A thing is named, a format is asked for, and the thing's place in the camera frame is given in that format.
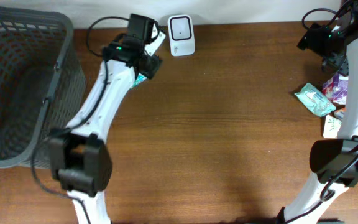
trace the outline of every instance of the basket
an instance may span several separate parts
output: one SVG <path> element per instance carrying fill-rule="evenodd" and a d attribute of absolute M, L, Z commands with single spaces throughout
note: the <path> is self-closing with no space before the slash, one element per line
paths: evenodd
<path fill-rule="evenodd" d="M 73 25 L 56 12 L 0 7 L 0 168 L 49 168 L 42 140 L 64 128 L 81 106 L 85 76 Z"/>

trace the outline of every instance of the wooden table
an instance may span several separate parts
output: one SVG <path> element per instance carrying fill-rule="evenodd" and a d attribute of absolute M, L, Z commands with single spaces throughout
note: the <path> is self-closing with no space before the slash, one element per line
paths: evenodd
<path fill-rule="evenodd" d="M 321 59 L 296 45 L 299 22 L 195 26 L 196 52 L 164 59 L 131 90 L 109 133 L 114 170 L 106 190 L 120 223 L 217 223 L 275 217 L 306 182 L 321 120 L 293 91 L 323 84 Z M 119 30 L 97 30 L 94 49 Z M 75 45 L 88 90 L 100 58 Z M 59 189 L 47 170 L 42 180 Z M 358 185 L 324 218 L 358 223 Z M 0 169 L 0 223 L 75 223 L 70 201 L 42 192 L 28 168 Z"/>

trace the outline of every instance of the wood grain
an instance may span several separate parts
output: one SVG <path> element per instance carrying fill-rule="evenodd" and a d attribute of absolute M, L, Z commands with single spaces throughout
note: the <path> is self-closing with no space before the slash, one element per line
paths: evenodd
<path fill-rule="evenodd" d="M 310 171 L 321 120 L 292 93 L 322 85 L 321 59 L 296 45 L 299 22 L 195 26 L 196 52 L 164 59 L 151 81 L 131 90 L 111 127 L 114 170 L 106 190 L 114 222 L 217 223 L 272 218 L 298 194 Z M 100 49 L 122 30 L 96 30 Z M 75 46 L 88 78 L 100 58 Z M 47 170 L 43 181 L 58 189 Z M 358 223 L 358 185 L 324 218 Z M 0 169 L 0 223 L 75 223 L 70 201 L 43 193 L 28 168 Z"/>

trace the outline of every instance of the brown wooden surface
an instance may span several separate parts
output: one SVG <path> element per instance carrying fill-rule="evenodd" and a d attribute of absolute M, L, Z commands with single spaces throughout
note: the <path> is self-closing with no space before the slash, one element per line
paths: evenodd
<path fill-rule="evenodd" d="M 115 222 L 217 223 L 277 215 L 306 182 L 321 121 L 291 94 L 330 77 L 296 45 L 300 23 L 195 26 L 196 52 L 172 57 L 131 90 L 109 133 L 114 170 L 106 191 Z M 117 30 L 97 30 L 98 49 Z M 100 59 L 75 45 L 88 90 Z M 49 171 L 43 181 L 58 189 Z M 358 223 L 358 186 L 325 218 Z M 75 223 L 70 201 L 43 193 L 27 168 L 0 169 L 0 223 Z"/>

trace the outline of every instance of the green object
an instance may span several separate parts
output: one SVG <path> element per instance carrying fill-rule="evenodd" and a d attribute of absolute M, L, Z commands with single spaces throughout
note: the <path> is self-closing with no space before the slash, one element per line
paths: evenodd
<path fill-rule="evenodd" d="M 137 76 L 136 80 L 135 80 L 134 85 L 132 85 L 131 88 L 134 88 L 135 86 L 141 84 L 141 83 L 142 83 L 144 80 L 146 80 L 146 79 L 147 79 L 147 78 L 146 78 L 144 75 L 139 74 L 139 75 Z"/>
<path fill-rule="evenodd" d="M 295 96 L 308 108 L 314 115 L 326 116 L 336 108 L 316 87 L 307 83 Z"/>

